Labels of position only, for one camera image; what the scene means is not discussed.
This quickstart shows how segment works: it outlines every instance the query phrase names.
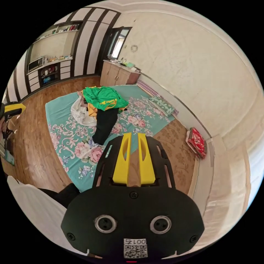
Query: floral carpet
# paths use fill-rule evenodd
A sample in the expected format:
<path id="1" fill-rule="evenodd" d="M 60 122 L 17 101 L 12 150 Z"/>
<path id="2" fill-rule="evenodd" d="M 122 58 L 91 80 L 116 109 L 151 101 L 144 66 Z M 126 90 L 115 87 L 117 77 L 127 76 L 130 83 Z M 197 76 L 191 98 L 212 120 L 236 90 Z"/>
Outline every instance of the floral carpet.
<path id="1" fill-rule="evenodd" d="M 92 187 L 96 165 L 107 143 L 123 133 L 132 133 L 131 153 L 138 148 L 137 133 L 154 136 L 174 120 L 164 116 L 153 104 L 150 96 L 135 85 L 113 87 L 129 101 L 127 111 L 118 115 L 118 120 L 104 146 L 92 140 L 96 127 L 85 127 L 71 115 L 71 106 L 77 100 L 77 93 L 71 93 L 45 105 L 50 137 L 58 158 L 71 181 L 80 190 Z"/>

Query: black device mount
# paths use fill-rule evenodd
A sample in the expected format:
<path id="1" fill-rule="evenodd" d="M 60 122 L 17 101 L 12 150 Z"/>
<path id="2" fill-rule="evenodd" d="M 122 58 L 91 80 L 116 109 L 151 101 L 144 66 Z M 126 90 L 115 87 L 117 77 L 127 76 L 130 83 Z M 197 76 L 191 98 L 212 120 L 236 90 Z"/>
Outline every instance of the black device mount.
<path id="1" fill-rule="evenodd" d="M 161 143 L 146 137 L 154 184 L 119 186 L 113 174 L 122 138 L 107 144 L 93 187 L 69 204 L 61 224 L 65 236 L 75 249 L 112 262 L 151 263 L 189 251 L 204 231 L 202 216 L 195 202 L 175 188 Z"/>

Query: ceiling molding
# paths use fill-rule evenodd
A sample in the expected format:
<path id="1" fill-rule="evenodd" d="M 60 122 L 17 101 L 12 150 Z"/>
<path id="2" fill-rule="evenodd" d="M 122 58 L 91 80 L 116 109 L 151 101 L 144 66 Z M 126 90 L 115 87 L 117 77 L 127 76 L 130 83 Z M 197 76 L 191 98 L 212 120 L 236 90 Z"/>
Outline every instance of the ceiling molding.
<path id="1" fill-rule="evenodd" d="M 206 17 L 200 15 L 199 13 L 191 9 L 162 0 L 106 0 L 88 6 L 108 8 L 117 12 L 121 12 L 123 14 L 136 12 L 163 13 L 189 20 L 195 23 L 197 26 L 201 27 L 202 29 L 206 30 L 207 32 L 215 34 L 222 41 L 224 41 L 239 56 L 239 58 L 249 70 L 258 88 L 262 90 L 262 85 L 257 76 L 257 73 L 255 72 L 255 69 L 253 68 L 252 64 L 250 63 L 249 59 L 244 54 L 242 49 L 237 45 L 237 43 L 225 31 L 223 31 L 219 26 L 214 24 L 211 20 L 207 19 Z"/>

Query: green pillow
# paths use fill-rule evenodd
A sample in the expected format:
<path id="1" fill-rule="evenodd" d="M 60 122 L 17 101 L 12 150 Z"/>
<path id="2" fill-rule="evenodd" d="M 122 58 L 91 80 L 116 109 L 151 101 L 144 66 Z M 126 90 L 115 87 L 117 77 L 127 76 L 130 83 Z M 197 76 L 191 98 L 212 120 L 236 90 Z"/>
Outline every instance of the green pillow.
<path id="1" fill-rule="evenodd" d="M 159 96 L 154 96 L 149 99 L 149 102 L 152 103 L 158 110 L 160 110 L 165 116 L 170 116 L 174 112 L 174 108 L 166 100 Z"/>

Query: printed number label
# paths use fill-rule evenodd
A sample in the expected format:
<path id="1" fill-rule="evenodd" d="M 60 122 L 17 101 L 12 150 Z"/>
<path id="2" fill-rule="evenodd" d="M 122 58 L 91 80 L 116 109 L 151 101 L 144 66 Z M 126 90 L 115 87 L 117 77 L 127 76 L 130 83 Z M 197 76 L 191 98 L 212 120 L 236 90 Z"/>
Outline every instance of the printed number label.
<path id="1" fill-rule="evenodd" d="M 139 259 L 148 257 L 146 239 L 124 239 L 124 258 Z"/>
<path id="2" fill-rule="evenodd" d="M 124 239 L 124 245 L 146 245 L 146 239 Z"/>

